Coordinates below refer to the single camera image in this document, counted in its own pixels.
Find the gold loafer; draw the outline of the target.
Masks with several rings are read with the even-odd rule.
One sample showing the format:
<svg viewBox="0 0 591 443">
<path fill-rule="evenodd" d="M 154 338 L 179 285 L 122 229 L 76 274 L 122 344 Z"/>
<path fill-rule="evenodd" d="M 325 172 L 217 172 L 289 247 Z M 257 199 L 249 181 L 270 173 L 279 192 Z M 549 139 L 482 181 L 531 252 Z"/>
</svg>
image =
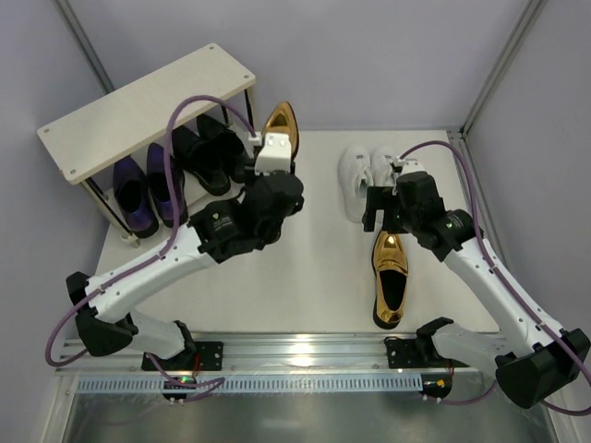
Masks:
<svg viewBox="0 0 591 443">
<path fill-rule="evenodd" d="M 265 138 L 270 133 L 288 136 L 291 145 L 291 160 L 294 161 L 299 151 L 299 129 L 290 102 L 282 101 L 273 109 L 261 131 L 261 135 Z"/>
<path fill-rule="evenodd" d="M 395 329 L 404 316 L 408 261 L 400 237 L 380 231 L 372 258 L 376 279 L 373 321 L 381 329 Z"/>
</svg>

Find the black loafer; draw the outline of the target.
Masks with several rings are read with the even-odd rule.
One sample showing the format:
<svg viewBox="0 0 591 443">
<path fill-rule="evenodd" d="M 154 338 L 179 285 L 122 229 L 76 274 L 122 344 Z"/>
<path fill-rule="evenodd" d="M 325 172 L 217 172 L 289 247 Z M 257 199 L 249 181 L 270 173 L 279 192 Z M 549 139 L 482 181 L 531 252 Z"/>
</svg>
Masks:
<svg viewBox="0 0 591 443">
<path fill-rule="evenodd" d="M 222 162 L 223 171 L 232 181 L 243 184 L 249 156 L 236 132 L 207 114 L 199 115 L 196 122 L 199 135 L 212 145 Z"/>
<path fill-rule="evenodd" d="M 172 145 L 179 166 L 195 176 L 209 194 L 219 197 L 230 190 L 222 160 L 209 141 L 186 126 L 179 126 L 172 133 Z"/>
</svg>

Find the purple loafer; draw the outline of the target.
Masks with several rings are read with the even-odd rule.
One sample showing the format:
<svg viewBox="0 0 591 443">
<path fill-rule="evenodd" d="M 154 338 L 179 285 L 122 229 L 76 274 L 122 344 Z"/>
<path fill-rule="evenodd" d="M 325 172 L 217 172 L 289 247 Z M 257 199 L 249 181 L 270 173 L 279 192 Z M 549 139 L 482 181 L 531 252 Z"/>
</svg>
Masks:
<svg viewBox="0 0 591 443">
<path fill-rule="evenodd" d="M 147 177 L 133 158 L 115 163 L 113 190 L 129 231 L 139 239 L 154 235 L 159 223 L 151 208 Z"/>
<path fill-rule="evenodd" d="M 149 190 L 156 212 L 163 224 L 172 228 L 174 225 L 173 204 L 166 182 L 164 150 L 161 145 L 157 143 L 149 145 L 146 166 Z M 188 219 L 187 203 L 184 196 L 185 176 L 173 157 L 170 158 L 170 166 L 179 209 L 178 221 L 182 225 Z"/>
</svg>

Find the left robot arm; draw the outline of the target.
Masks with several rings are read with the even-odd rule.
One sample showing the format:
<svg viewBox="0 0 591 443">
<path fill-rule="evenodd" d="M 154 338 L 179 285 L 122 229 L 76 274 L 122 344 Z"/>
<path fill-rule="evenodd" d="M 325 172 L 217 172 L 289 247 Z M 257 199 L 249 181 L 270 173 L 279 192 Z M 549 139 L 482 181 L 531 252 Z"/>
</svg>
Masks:
<svg viewBox="0 0 591 443">
<path fill-rule="evenodd" d="M 87 352 L 102 357 L 130 348 L 184 363 L 196 351 L 187 326 L 147 317 L 137 305 L 192 273 L 275 243 L 284 219 L 302 210 L 303 192 L 293 174 L 257 177 L 238 197 L 192 215 L 172 243 L 103 275 L 70 275 L 66 285 L 78 304 L 76 327 Z"/>
</svg>

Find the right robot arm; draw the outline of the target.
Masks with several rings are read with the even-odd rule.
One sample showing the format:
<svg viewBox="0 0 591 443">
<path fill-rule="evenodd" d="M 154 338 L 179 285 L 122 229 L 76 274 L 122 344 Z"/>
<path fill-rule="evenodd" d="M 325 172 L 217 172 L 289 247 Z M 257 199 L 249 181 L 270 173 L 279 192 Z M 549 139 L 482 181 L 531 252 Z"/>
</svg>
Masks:
<svg viewBox="0 0 591 443">
<path fill-rule="evenodd" d="M 529 409 L 584 371 L 590 340 L 549 316 L 495 258 L 472 216 L 447 210 L 434 178 L 424 171 L 402 174 L 394 186 L 367 190 L 364 229 L 373 231 L 376 213 L 388 233 L 410 233 L 475 294 L 501 330 L 498 339 L 438 318 L 426 325 L 436 354 L 493 377 L 516 405 Z"/>
</svg>

